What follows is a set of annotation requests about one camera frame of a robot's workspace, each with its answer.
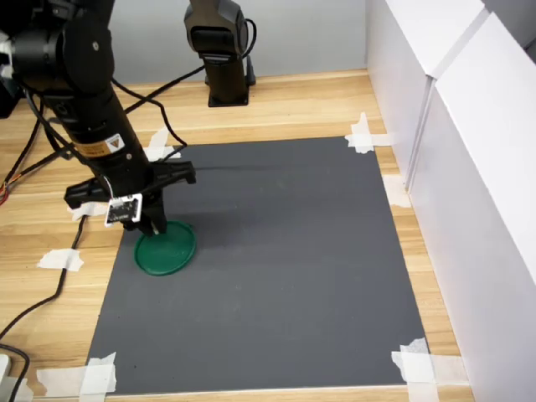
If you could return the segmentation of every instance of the green plate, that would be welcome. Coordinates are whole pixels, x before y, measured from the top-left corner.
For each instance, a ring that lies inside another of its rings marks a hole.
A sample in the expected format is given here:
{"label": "green plate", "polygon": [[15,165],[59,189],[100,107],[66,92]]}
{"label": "green plate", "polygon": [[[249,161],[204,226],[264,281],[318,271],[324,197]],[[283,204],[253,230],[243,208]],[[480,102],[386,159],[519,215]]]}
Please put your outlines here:
{"label": "green plate", "polygon": [[188,224],[168,222],[167,233],[140,237],[134,249],[134,259],[149,275],[170,275],[189,263],[195,247],[195,234]]}

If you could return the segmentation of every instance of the wooden table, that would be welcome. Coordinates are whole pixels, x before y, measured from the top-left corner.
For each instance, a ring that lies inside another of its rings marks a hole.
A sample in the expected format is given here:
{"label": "wooden table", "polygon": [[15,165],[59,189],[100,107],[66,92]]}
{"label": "wooden table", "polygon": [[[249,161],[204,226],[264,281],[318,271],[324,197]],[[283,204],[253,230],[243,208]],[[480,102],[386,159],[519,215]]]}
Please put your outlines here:
{"label": "wooden table", "polygon": [[[131,85],[142,94],[157,87]],[[131,97],[120,91],[118,95],[124,106],[133,103]],[[385,133],[365,70],[260,78],[251,90],[247,107],[209,109],[208,89],[202,82],[182,83],[158,99],[166,106],[177,134],[190,144],[340,137],[350,133],[350,125],[362,111],[367,113],[373,134]],[[143,106],[129,117],[144,146],[163,127],[155,106]],[[34,122],[22,101],[8,120],[0,121],[2,177],[23,149]],[[38,161],[50,151],[44,135],[39,135],[24,165]],[[391,148],[376,148],[376,155],[382,174],[399,172]],[[70,247],[77,223],[71,221],[63,200],[64,191],[68,185],[89,176],[87,167],[75,160],[59,159],[21,180],[0,208],[0,327],[26,307],[54,293],[59,271],[39,269],[36,264],[51,249]],[[391,210],[430,350],[433,354],[459,355],[413,209]],[[37,396],[44,394],[44,387],[37,382],[36,369],[85,364],[122,232],[120,225],[105,229],[102,220],[91,218],[85,226],[80,244],[85,263],[80,272],[67,275],[60,299],[25,317],[3,339],[30,355],[29,384]],[[21,367],[15,359],[12,375]],[[440,395],[444,401],[472,400],[468,387],[442,388]],[[408,395],[405,386],[392,386],[108,399],[406,401]]]}

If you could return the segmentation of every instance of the black robotic arm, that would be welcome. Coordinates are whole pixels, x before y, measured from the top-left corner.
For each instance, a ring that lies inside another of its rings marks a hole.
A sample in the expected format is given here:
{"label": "black robotic arm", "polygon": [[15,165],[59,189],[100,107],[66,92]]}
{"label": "black robotic arm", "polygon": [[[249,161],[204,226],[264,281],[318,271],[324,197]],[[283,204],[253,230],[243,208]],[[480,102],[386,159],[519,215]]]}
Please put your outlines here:
{"label": "black robotic arm", "polygon": [[[31,14],[22,3],[32,6]],[[195,170],[190,162],[150,163],[111,87],[114,59],[107,25],[113,0],[22,3],[16,7],[20,14],[11,13],[13,23],[1,27],[11,36],[4,44],[8,73],[26,89],[30,103],[30,94],[41,96],[95,175],[67,188],[65,201],[78,208],[140,193],[139,221],[118,220],[146,235],[165,233],[162,189],[181,180],[195,183]]]}

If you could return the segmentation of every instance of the yellow label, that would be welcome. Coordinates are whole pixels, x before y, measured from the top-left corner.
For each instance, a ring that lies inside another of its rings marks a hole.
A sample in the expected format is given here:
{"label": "yellow label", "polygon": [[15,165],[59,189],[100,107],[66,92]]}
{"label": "yellow label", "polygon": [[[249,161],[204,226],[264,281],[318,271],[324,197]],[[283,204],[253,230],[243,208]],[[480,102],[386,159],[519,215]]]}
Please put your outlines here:
{"label": "yellow label", "polygon": [[125,146],[119,134],[114,134],[104,141],[93,142],[91,144],[75,143],[76,149],[85,157],[105,157],[119,151]]}

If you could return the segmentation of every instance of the white tape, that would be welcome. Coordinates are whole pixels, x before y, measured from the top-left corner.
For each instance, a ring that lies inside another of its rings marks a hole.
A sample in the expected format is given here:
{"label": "white tape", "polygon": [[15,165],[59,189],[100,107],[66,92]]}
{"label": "white tape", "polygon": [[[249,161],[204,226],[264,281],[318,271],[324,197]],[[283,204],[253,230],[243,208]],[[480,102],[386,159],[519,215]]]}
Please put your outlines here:
{"label": "white tape", "polygon": [[370,134],[367,114],[361,113],[359,122],[352,124],[352,134],[345,136],[348,140],[348,147],[354,147],[357,153],[367,153],[374,150],[374,147],[390,147],[391,142],[388,134]]}
{"label": "white tape", "polygon": [[[149,147],[143,148],[149,162],[155,162],[162,159],[174,151],[173,147],[166,147],[168,134],[169,131],[166,127],[161,128],[152,136],[151,141],[149,142]],[[179,157],[181,157],[181,153],[177,152],[171,158],[174,159]]]}
{"label": "white tape", "polygon": [[400,345],[391,358],[408,384],[410,402],[438,402],[438,385],[469,385],[461,357],[428,354],[424,338]]}
{"label": "white tape", "polygon": [[78,220],[83,215],[88,215],[88,216],[105,215],[106,210],[108,210],[108,208],[106,204],[90,202],[90,203],[82,204],[80,208],[77,208],[77,209],[71,209],[68,207],[67,210],[73,214],[73,220]]}
{"label": "white tape", "polygon": [[411,208],[410,197],[405,190],[404,178],[399,174],[385,174],[382,179],[389,205]]}
{"label": "white tape", "polygon": [[37,370],[38,381],[51,398],[80,397],[84,402],[101,402],[116,391],[116,354],[90,359],[87,366]]}
{"label": "white tape", "polygon": [[[17,379],[14,377],[4,377],[0,383],[0,400],[9,400],[9,396],[11,395],[16,382]],[[15,402],[32,402],[34,399],[33,396],[34,392],[28,387],[28,380],[23,379],[18,387]]]}
{"label": "white tape", "polygon": [[83,264],[84,261],[80,258],[78,250],[60,249],[51,250],[43,255],[37,267],[51,270],[62,270],[66,267],[68,271],[78,272]]}

